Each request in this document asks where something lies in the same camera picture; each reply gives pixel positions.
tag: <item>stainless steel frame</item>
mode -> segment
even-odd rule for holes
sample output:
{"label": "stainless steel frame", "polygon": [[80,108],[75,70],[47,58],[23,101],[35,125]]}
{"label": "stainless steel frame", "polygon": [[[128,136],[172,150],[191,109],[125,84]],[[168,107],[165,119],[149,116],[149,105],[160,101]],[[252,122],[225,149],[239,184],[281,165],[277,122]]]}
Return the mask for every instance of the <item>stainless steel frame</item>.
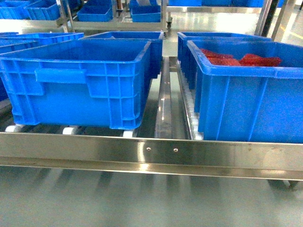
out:
{"label": "stainless steel frame", "polygon": [[281,42],[284,33],[287,32],[287,25],[289,23],[290,16],[294,11],[295,2],[295,0],[284,1],[283,7],[280,11],[278,20],[275,25],[275,29],[273,31],[273,35],[271,36],[275,42]]}
{"label": "stainless steel frame", "polygon": [[167,6],[168,13],[260,13],[262,8],[251,7],[188,7]]}
{"label": "stainless steel frame", "polygon": [[303,144],[2,132],[0,165],[303,180]]}

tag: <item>metal shelf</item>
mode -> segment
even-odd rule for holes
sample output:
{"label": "metal shelf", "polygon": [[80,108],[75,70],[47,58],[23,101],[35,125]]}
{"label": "metal shelf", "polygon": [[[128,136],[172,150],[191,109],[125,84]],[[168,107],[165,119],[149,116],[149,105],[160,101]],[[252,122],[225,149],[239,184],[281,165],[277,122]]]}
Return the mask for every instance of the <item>metal shelf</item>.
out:
{"label": "metal shelf", "polygon": [[12,20],[12,19],[0,19],[0,27],[9,27],[11,30],[21,28],[59,28],[63,25],[63,18],[57,20]]}
{"label": "metal shelf", "polygon": [[[165,79],[160,84],[159,104],[169,108],[170,96],[166,95],[169,91],[169,71],[165,70],[169,66],[167,61],[168,58],[164,58],[162,63]],[[172,126],[167,127],[169,122],[166,121],[171,112],[159,112],[158,116],[158,130],[171,132]],[[303,144],[129,139],[47,134],[54,131],[50,129],[45,133],[35,131],[1,132],[0,165],[303,180]]]}
{"label": "metal shelf", "polygon": [[250,7],[186,7],[186,6],[167,6],[168,13],[260,13],[262,8]]}

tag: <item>metal channel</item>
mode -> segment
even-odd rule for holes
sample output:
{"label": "metal channel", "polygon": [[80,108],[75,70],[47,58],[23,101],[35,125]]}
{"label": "metal channel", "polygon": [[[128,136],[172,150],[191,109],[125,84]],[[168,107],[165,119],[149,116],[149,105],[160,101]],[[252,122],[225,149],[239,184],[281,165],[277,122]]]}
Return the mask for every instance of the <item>metal channel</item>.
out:
{"label": "metal channel", "polygon": [[0,133],[0,165],[303,180],[303,144]]}
{"label": "metal channel", "polygon": [[260,13],[262,8],[249,7],[184,7],[184,6],[167,6],[168,13]]}
{"label": "metal channel", "polygon": [[155,138],[172,139],[169,57],[163,57]]}
{"label": "metal channel", "polygon": [[81,22],[74,20],[75,30],[161,31],[162,23]]}

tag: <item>tiled floor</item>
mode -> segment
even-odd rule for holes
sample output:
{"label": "tiled floor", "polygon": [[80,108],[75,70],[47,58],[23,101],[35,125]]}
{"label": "tiled floor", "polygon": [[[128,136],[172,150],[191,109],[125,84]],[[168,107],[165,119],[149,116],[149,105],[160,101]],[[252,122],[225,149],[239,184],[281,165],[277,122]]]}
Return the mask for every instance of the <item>tiled floor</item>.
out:
{"label": "tiled floor", "polygon": [[[302,13],[292,32],[303,35]],[[258,16],[173,14],[164,55],[177,55],[176,32],[252,34]],[[303,44],[286,35],[287,42]],[[158,98],[159,79],[151,97]],[[178,122],[178,79],[171,74]],[[183,138],[182,129],[175,138]],[[0,227],[301,227],[303,189],[282,182],[0,167]]]}

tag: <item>blue plastic crate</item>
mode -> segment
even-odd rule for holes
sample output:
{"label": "blue plastic crate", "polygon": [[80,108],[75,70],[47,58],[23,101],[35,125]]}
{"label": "blue plastic crate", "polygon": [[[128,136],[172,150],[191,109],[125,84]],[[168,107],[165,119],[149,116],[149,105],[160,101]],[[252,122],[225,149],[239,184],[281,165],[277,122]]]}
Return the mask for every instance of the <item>blue plastic crate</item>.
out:
{"label": "blue plastic crate", "polygon": [[113,19],[110,6],[84,6],[78,13],[79,21],[107,22]]}
{"label": "blue plastic crate", "polygon": [[82,37],[84,37],[84,33],[31,33],[0,37],[0,40],[31,40],[39,42],[40,45],[48,45]]}
{"label": "blue plastic crate", "polygon": [[[38,43],[33,41],[12,41],[12,40],[0,40],[0,54],[12,51],[23,50],[38,46]],[[5,91],[2,80],[0,79],[0,101],[8,98]]]}
{"label": "blue plastic crate", "polygon": [[[303,142],[303,47],[274,42],[188,41],[198,64],[205,140]],[[204,48],[241,59],[279,57],[279,67],[212,65]]]}
{"label": "blue plastic crate", "polygon": [[15,123],[137,128],[148,94],[150,45],[82,39],[0,55]]}
{"label": "blue plastic crate", "polygon": [[133,22],[160,22],[161,6],[138,6],[131,9]]}
{"label": "blue plastic crate", "polygon": [[53,1],[40,0],[25,7],[31,20],[56,20],[60,17],[58,6]]}
{"label": "blue plastic crate", "polygon": [[203,6],[231,6],[232,0],[202,0]]}
{"label": "blue plastic crate", "polygon": [[[263,0],[232,0],[233,6],[236,7],[262,7]],[[280,0],[277,7],[280,8],[283,6],[284,0]]]}
{"label": "blue plastic crate", "polygon": [[188,79],[189,89],[195,88],[195,61],[190,64],[191,52],[187,47],[188,40],[212,40],[212,41],[271,41],[270,38],[245,35],[237,33],[214,33],[214,32],[178,32],[178,60],[181,61],[181,68],[186,78]]}
{"label": "blue plastic crate", "polygon": [[27,12],[24,7],[29,5],[29,1],[6,0],[0,2],[0,19],[26,19]]}
{"label": "blue plastic crate", "polygon": [[0,40],[0,54],[33,48],[38,45],[39,44],[36,41]]}
{"label": "blue plastic crate", "polygon": [[169,6],[202,6],[202,0],[169,0]]}
{"label": "blue plastic crate", "polygon": [[161,70],[163,32],[104,32],[87,36],[84,39],[140,39],[151,41],[151,78],[155,79]]}
{"label": "blue plastic crate", "polygon": [[[157,6],[157,0],[150,0],[150,5],[151,6]],[[129,2],[129,8],[132,9],[133,7],[137,7],[140,6],[139,3],[137,2],[137,0],[130,0]]]}
{"label": "blue plastic crate", "polygon": [[89,0],[85,6],[112,6],[111,0]]}
{"label": "blue plastic crate", "polygon": [[10,36],[10,35],[18,35],[18,32],[0,32],[0,37]]}

